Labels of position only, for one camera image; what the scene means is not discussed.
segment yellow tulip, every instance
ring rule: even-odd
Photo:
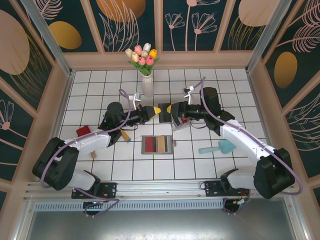
[[[152,49],[151,51],[150,51],[150,53],[149,53],[149,56],[151,56],[151,57],[153,57],[154,59],[156,58],[156,56],[157,56],[157,50],[155,50],[155,49]]]

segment gray floor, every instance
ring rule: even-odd
[[[36,212],[28,240],[293,240],[283,199],[253,199],[238,215],[221,209]]]

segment robotic arm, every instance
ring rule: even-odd
[[[205,87],[203,89],[203,96],[201,96],[200,93],[200,97],[204,98],[208,108],[215,116],[227,123],[239,127],[239,129],[242,128],[234,116],[221,109],[219,97],[215,88]],[[190,102],[187,101],[177,102],[169,106],[167,111],[173,116],[184,119],[197,121],[204,119],[206,126],[210,130],[229,140],[246,153],[252,161],[252,166],[243,167],[241,169],[231,169],[220,177],[220,184],[226,193],[231,188],[252,189],[257,190],[264,198],[270,199],[295,183],[294,176],[292,176],[280,162],[265,151],[265,149],[269,149],[274,152],[275,155],[292,169],[290,155],[285,149],[281,148],[277,150],[255,138],[255,140],[263,145],[263,147],[261,147],[243,132],[212,118],[203,106],[202,101],[201,104],[189,103]]]
[[[133,100],[135,110],[130,112],[130,117],[125,124],[126,126],[143,125],[161,112],[158,107],[136,105],[138,102],[138,97],[136,98],[135,94]],[[110,103],[98,129],[90,133],[90,136],[77,140],[61,151],[57,155],[60,160],[55,159],[52,162],[46,172],[44,181],[57,191],[65,187],[80,188],[96,196],[100,189],[100,179],[90,172],[75,170],[76,162],[78,158],[86,154],[115,144],[121,137],[120,129],[109,134],[101,132],[120,126],[125,121],[127,115],[128,112],[124,112],[119,102]],[[32,173],[41,178],[52,156],[59,148],[72,141],[74,139],[61,140],[58,137],[52,138],[33,166]]]

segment metal base plate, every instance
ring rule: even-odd
[[[116,197],[117,192],[117,183],[116,182],[106,182],[100,184],[100,189],[98,191],[97,197],[106,198],[107,199],[114,199]],[[71,194],[72,199],[91,199],[91,197],[82,194],[77,190],[73,190]]]
[[[205,181],[204,183],[205,195],[207,197],[241,197],[241,191],[239,189],[230,188],[228,193],[220,185],[220,180]],[[245,194],[249,194],[249,190],[245,189]]]

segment flower vase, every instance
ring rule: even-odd
[[[147,98],[154,96],[154,76],[151,73],[149,76],[142,75],[143,92]]]

